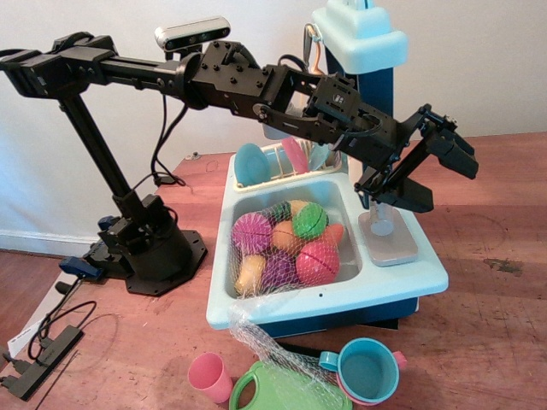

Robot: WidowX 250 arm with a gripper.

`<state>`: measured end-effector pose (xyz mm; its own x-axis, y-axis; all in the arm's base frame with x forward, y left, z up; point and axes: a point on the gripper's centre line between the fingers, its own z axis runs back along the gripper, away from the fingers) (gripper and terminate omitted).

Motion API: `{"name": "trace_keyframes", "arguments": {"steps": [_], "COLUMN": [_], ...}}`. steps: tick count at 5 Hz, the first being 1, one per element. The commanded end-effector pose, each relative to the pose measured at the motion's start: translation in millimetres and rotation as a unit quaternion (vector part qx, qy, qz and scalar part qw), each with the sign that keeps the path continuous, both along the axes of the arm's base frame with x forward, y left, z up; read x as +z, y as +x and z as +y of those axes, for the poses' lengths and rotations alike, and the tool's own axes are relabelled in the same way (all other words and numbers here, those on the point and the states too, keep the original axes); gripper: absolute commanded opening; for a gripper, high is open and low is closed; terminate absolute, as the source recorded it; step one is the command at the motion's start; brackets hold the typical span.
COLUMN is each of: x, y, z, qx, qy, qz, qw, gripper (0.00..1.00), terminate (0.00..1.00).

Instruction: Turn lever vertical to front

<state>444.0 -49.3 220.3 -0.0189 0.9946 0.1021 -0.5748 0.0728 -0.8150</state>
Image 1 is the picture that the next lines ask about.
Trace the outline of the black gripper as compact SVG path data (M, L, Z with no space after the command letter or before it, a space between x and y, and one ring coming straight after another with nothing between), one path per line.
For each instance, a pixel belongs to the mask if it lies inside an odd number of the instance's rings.
M368 130L353 131L353 157L372 174L362 175L354 190L375 202L420 214L431 212L432 191L410 178L430 155L469 179L479 171L474 148L456 132L456 123L434 113L429 104L404 122L373 114L366 119L376 123Z

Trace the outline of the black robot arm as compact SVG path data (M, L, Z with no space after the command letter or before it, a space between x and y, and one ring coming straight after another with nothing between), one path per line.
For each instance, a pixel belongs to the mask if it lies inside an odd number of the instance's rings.
M160 296L191 280L207 250L197 232L178 228L160 198L140 199L129 186L82 100L92 84L151 89L196 110L226 108L328 144L373 169L356 183L357 192L417 213L432 210L432 192L410 174L429 155L467 178L478 172L473 147L457 134L455 122L429 105L399 122L366 104L351 79L286 65L262 67L237 42L187 45L181 55L164 62L125 58L110 37L87 32L57 39L48 52L1 54L1 69L20 95L59 102L111 189L121 214L101 230L84 265L124 279L132 293Z

